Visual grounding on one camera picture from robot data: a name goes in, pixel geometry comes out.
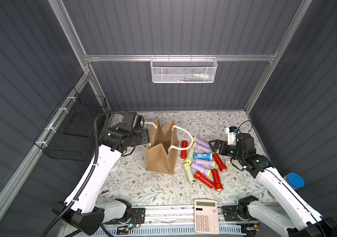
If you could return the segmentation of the purple flashlight top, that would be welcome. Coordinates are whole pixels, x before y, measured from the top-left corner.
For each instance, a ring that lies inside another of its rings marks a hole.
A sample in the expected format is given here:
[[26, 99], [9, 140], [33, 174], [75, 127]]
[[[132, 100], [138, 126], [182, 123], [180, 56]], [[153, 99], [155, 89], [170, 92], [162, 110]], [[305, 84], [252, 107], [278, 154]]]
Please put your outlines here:
[[195, 136], [195, 137], [194, 137], [194, 142], [196, 142], [196, 143], [198, 143], [198, 144], [200, 144], [200, 145], [202, 145], [202, 146], [204, 146], [204, 147], [210, 148], [209, 143], [206, 142], [205, 140], [199, 138], [198, 136]]

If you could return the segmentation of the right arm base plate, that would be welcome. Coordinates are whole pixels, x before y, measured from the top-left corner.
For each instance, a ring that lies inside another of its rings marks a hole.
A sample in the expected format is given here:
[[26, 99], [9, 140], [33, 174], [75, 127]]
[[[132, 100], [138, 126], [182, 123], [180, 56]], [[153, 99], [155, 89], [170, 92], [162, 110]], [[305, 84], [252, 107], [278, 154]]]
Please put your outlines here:
[[248, 218], [242, 218], [239, 216], [238, 212], [238, 206], [237, 205], [224, 205], [220, 208], [221, 214], [223, 215], [223, 218], [225, 221], [229, 222], [237, 222], [237, 221], [251, 221], [256, 222], [257, 219], [248, 217]]

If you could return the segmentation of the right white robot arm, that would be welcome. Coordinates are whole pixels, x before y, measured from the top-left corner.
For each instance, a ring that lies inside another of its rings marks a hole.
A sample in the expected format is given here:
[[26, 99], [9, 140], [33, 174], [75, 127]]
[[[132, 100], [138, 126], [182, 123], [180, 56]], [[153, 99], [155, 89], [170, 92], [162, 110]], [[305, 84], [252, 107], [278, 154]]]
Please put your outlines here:
[[240, 219], [259, 220], [282, 237], [337, 236], [337, 223], [312, 208], [284, 180], [267, 157], [257, 154], [253, 138], [242, 138], [239, 135], [234, 145], [213, 140], [209, 146], [214, 154], [237, 160], [245, 171], [274, 196], [286, 212], [284, 216], [250, 195], [238, 201], [237, 213]]

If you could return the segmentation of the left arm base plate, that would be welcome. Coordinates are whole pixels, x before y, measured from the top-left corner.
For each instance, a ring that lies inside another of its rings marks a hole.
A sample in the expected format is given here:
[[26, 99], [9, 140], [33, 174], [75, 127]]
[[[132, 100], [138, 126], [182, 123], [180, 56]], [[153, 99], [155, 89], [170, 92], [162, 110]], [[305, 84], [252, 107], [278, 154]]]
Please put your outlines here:
[[116, 221], [117, 224], [144, 224], [146, 208], [131, 208], [126, 215]]

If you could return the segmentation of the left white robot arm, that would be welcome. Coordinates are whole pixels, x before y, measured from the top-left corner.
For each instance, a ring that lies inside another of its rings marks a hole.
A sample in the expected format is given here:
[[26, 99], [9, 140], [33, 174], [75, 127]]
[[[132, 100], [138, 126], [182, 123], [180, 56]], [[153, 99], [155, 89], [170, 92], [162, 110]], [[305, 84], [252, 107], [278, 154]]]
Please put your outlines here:
[[132, 205], [117, 198], [101, 207], [95, 205], [105, 179], [128, 147], [145, 145], [150, 142], [148, 130], [133, 129], [124, 132], [118, 129], [105, 131], [105, 138], [80, 179], [76, 188], [63, 202], [58, 202], [53, 213], [61, 215], [68, 224], [79, 231], [93, 235], [103, 223], [119, 220], [128, 222], [132, 214]]

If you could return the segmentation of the brown jute tote bag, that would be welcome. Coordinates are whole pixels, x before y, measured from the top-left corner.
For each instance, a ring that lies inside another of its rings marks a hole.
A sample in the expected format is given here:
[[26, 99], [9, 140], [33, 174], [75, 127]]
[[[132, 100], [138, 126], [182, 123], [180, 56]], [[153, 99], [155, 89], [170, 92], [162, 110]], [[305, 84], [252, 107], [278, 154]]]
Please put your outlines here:
[[190, 137], [187, 150], [193, 146], [193, 136], [172, 120], [165, 126], [157, 119], [152, 123], [149, 131], [150, 143], [146, 150], [146, 170], [167, 175], [174, 175], [178, 152], [183, 148], [179, 146], [177, 131], [181, 130]]

